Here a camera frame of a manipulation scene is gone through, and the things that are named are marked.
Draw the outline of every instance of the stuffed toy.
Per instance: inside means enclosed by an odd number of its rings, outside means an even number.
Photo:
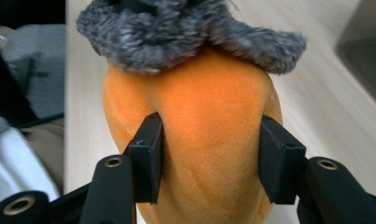
[[[259,125],[282,123],[268,74],[292,71],[305,38],[236,21],[224,0],[94,0],[77,29],[108,61],[104,112],[120,153],[144,117],[163,121],[159,200],[138,204],[146,223],[262,223]]]

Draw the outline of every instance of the fuzzy fabric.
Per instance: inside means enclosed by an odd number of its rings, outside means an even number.
[[[306,48],[299,33],[236,21],[224,0],[154,0],[154,7],[155,15],[134,13],[111,0],[93,0],[77,18],[77,30],[98,54],[142,74],[184,62],[206,41],[273,74],[292,71]]]

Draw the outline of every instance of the orange velvet fabric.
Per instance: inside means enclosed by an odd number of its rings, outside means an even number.
[[[263,114],[282,122],[267,73],[205,46],[155,76],[126,73],[109,63],[104,111],[122,152],[144,117],[164,123],[158,204],[139,204],[146,223],[262,223],[271,204],[258,180]]]

